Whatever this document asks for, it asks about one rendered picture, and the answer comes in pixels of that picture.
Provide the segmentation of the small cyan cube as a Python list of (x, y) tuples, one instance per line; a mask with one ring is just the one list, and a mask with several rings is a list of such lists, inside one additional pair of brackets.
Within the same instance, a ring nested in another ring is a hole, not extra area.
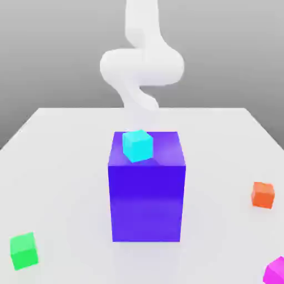
[(132, 162), (151, 159), (154, 155), (154, 139), (144, 130), (122, 134), (123, 154)]

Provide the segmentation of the small orange cube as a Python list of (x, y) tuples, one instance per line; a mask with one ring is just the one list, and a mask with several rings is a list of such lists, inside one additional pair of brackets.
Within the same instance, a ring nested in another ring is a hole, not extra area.
[(252, 205), (266, 209), (272, 209), (275, 191), (272, 184), (254, 182), (251, 200)]

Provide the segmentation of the small green cube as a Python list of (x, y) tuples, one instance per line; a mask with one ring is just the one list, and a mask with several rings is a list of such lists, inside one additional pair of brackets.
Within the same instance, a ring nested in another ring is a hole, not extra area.
[(29, 232), (12, 237), (10, 256), (16, 271), (37, 264), (39, 258), (34, 233)]

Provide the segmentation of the small magenta cube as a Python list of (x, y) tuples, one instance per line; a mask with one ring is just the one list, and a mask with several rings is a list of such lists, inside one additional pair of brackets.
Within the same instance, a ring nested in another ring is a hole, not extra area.
[(265, 284), (284, 284), (284, 257), (280, 256), (267, 265), (263, 282)]

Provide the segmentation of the large purple box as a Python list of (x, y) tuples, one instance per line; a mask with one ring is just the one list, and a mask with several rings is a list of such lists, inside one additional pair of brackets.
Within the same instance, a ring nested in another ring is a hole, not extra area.
[(151, 132), (154, 156), (132, 163), (123, 154), (123, 133), (113, 136), (108, 162), (114, 242), (178, 242), (181, 236), (186, 163), (177, 132)]

